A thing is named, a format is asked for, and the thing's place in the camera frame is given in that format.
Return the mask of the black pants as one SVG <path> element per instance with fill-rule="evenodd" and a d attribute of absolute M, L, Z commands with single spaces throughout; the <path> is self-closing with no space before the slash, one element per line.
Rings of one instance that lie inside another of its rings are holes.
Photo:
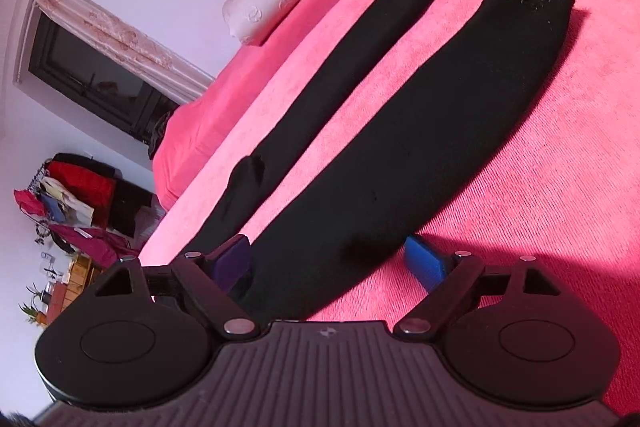
<path fill-rule="evenodd" d="M 434 0 L 374 0 L 233 167 L 188 244 L 241 231 L 346 98 Z M 575 0 L 483 0 L 257 236 L 233 300 L 260 323 L 311 317 L 359 285 L 506 144 L 548 80 Z"/>

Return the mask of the hanging clothes pile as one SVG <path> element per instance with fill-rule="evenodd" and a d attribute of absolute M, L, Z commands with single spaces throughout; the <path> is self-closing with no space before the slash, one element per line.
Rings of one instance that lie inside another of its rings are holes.
<path fill-rule="evenodd" d="M 72 153 L 43 161 L 13 197 L 35 223 L 37 244 L 83 254 L 100 268 L 138 257 L 165 216 L 155 194 L 122 179 L 110 165 Z"/>

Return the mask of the wooden shelf with boxes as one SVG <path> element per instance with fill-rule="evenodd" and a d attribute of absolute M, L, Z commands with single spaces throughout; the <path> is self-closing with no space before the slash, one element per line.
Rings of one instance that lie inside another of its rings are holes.
<path fill-rule="evenodd" d="M 44 311 L 41 324 L 48 326 L 68 308 L 90 285 L 103 269 L 91 258 L 77 255 L 68 265 L 62 279 L 44 291 Z"/>

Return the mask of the pink patterned curtain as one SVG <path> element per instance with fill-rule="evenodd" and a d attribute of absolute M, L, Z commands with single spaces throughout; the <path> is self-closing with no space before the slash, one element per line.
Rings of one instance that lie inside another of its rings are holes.
<path fill-rule="evenodd" d="M 50 20 L 179 104 L 199 98 L 214 77 L 91 0 L 34 0 Z"/>

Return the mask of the pink far bed cover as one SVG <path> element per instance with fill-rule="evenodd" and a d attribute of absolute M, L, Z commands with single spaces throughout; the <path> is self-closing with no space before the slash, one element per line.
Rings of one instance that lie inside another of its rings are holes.
<path fill-rule="evenodd" d="M 299 0 L 261 46 L 242 46 L 205 93 L 169 118 L 153 161 L 166 210 L 177 202 L 258 94 L 340 0 Z"/>

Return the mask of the dark window frame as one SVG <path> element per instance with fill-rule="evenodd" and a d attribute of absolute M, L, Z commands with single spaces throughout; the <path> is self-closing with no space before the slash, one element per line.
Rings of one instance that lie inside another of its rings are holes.
<path fill-rule="evenodd" d="M 178 104 L 88 43 L 38 17 L 29 72 L 155 155 Z"/>

